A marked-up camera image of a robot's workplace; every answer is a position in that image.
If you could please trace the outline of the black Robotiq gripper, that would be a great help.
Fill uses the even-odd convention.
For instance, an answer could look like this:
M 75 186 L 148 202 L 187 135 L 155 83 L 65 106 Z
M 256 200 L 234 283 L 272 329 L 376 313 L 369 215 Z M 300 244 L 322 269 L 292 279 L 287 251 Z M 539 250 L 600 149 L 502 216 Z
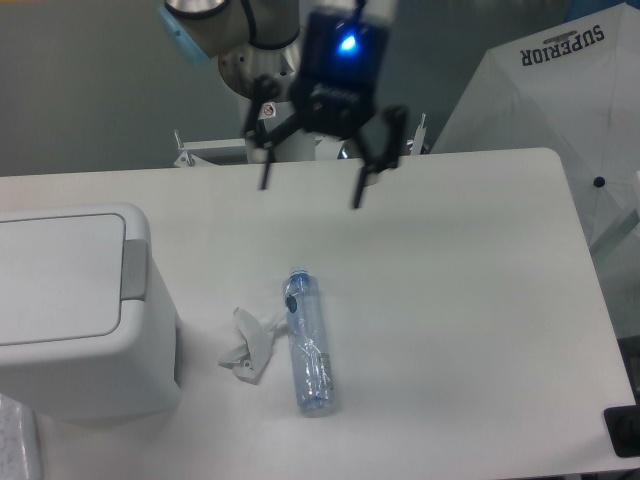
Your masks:
M 266 190 L 271 166 L 277 162 L 275 149 L 302 129 L 355 142 L 362 166 L 351 208 L 361 206 L 368 180 L 400 165 L 406 147 L 407 107 L 390 105 L 380 115 L 388 128 L 384 149 L 374 154 L 359 130 L 376 113 L 374 96 L 390 28 L 366 13 L 364 5 L 344 8 L 322 5 L 308 16 L 298 73 L 289 87 L 294 112 L 273 130 L 259 124 L 262 105 L 274 100 L 280 85 L 269 75 L 254 80 L 252 99 L 245 117 L 243 136 L 262 151 L 260 190 Z

